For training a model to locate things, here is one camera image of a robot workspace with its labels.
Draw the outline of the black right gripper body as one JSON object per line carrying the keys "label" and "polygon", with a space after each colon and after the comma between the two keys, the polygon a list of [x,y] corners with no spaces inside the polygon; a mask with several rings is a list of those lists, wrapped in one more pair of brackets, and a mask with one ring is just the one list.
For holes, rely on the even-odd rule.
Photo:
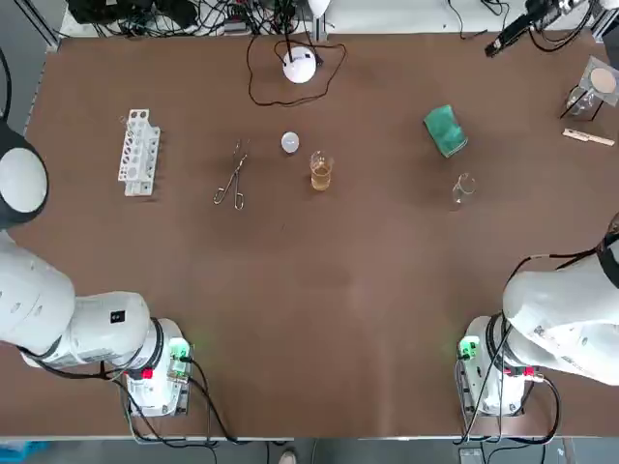
{"label": "black right gripper body", "polygon": [[526,0],[526,13],[531,22],[554,22],[575,7],[573,0]]}

